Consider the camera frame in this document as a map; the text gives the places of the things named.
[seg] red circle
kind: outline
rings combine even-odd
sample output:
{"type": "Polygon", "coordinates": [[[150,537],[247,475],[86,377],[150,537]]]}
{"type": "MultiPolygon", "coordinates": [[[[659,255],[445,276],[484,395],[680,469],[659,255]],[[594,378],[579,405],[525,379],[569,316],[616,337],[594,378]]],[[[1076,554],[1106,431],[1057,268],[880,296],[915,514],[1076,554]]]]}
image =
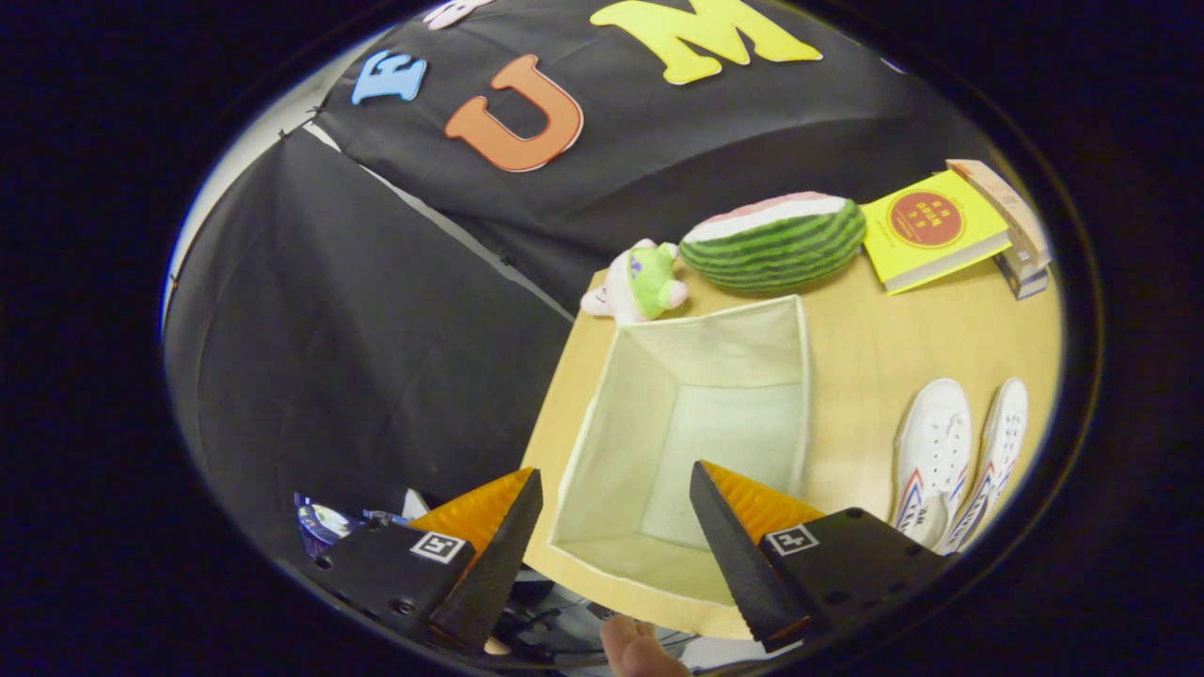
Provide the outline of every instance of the red circle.
{"type": "Polygon", "coordinates": [[[943,247],[962,234],[962,214],[949,198],[928,190],[907,193],[890,210],[899,237],[920,247],[943,247]]]}

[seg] hand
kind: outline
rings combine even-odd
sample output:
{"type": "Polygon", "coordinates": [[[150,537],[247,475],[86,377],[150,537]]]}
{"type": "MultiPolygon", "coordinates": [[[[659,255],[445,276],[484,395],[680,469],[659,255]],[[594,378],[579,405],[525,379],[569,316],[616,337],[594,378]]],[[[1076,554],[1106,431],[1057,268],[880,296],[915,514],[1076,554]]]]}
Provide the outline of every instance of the hand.
{"type": "Polygon", "coordinates": [[[651,623],[615,616],[602,626],[602,648],[615,677],[689,677],[690,671],[673,660],[654,636],[651,623]]]}

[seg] book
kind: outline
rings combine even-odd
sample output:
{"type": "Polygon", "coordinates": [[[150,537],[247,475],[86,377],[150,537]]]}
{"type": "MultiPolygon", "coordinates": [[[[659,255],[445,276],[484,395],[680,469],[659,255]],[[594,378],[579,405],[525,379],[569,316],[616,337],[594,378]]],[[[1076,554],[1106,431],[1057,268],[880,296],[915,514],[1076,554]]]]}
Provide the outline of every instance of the book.
{"type": "Polygon", "coordinates": [[[1022,265],[1015,254],[1016,248],[1004,249],[995,255],[995,264],[999,266],[999,272],[1008,281],[1008,288],[1016,296],[1016,300],[1027,299],[1038,292],[1044,292],[1050,285],[1049,270],[1041,269],[1037,272],[1021,277],[1016,270],[1022,265]]]}
{"type": "Polygon", "coordinates": [[[1049,242],[1037,214],[1016,190],[979,160],[945,160],[945,164],[976,188],[1008,223],[1013,246],[1008,251],[1009,263],[1016,276],[1027,279],[1045,270],[1052,259],[1049,242]]]}
{"type": "Polygon", "coordinates": [[[946,170],[862,206],[866,252],[887,294],[932,282],[1011,246],[991,202],[946,170]]]}

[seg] black cloth backdrop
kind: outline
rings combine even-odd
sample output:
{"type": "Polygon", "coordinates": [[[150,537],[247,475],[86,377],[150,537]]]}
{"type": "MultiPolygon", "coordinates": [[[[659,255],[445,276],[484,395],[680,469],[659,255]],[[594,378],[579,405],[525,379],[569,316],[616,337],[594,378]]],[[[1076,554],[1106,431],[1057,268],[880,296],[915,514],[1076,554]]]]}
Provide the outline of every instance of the black cloth backdrop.
{"type": "Polygon", "coordinates": [[[518,467],[569,325],[297,131],[203,223],[165,328],[182,431],[234,518],[301,557],[293,491],[358,514],[518,467]]]}
{"type": "MultiPolygon", "coordinates": [[[[421,14],[380,37],[332,87],[317,124],[358,163],[472,232],[576,312],[594,271],[641,237],[678,241],[697,222],[785,193],[821,190],[869,201],[944,170],[951,157],[991,160],[985,139],[916,78],[790,7],[748,5],[815,47],[819,61],[742,66],[674,86],[665,63],[626,30],[590,16],[614,0],[504,0],[429,30],[421,14]],[[380,49],[427,61],[418,96],[352,90],[380,49]],[[582,106],[574,146],[512,173],[447,139],[468,99],[519,136],[544,114],[490,81],[523,54],[582,106]]],[[[687,0],[657,4],[692,11],[687,0]]],[[[691,48],[712,55],[701,47],[691,48]]]]}

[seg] yellow book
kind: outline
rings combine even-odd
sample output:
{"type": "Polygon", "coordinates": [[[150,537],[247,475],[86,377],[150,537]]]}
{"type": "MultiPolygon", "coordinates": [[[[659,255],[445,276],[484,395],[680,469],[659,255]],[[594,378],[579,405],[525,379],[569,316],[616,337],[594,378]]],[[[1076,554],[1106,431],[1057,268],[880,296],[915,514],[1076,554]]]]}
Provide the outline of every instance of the yellow book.
{"type": "Polygon", "coordinates": [[[866,252],[887,294],[898,294],[1007,249],[1008,222],[954,171],[862,206],[866,252]]]}

